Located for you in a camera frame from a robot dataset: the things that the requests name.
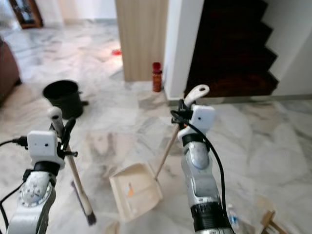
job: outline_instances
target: dustpan handle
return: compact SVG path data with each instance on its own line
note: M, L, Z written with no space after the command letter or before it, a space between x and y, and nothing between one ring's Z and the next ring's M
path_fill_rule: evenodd
M184 99L184 104L188 107L190 107L197 99L207 95L209 93L209 87L208 85L205 84L201 84L196 86L194 89L192 89L189 94L186 96L186 98ZM175 130L172 134L171 140L168 142L167 146L166 146L166 150L165 153L161 159L160 165L157 169L157 172L155 174L155 180L157 180L158 175L161 171L162 166L164 165L166 158L170 152L170 149L172 147L172 145L174 144L174 141L176 139L176 136L179 132L179 126L175 126Z

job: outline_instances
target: red object on floor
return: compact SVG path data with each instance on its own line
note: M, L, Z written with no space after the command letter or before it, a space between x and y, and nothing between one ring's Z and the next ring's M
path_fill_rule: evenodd
M160 92L161 91L161 65L159 62L153 63L153 91Z
M121 49L113 50L112 54L113 55L121 55Z

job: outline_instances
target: red bottle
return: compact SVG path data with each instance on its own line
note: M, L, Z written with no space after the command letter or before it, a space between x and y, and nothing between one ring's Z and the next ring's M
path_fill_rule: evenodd
M161 65L159 62L153 63L153 91L160 92L161 91Z

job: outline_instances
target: black bucket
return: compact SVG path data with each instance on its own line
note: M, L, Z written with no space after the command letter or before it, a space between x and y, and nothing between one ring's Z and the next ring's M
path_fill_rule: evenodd
M56 81L45 87L42 93L53 106L62 110L63 119L77 118L83 113L78 84L74 81Z

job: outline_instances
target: brown sofa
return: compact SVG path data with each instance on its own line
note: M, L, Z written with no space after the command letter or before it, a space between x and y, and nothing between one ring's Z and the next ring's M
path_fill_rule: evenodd
M0 104L17 84L21 84L18 66L10 47L0 38Z

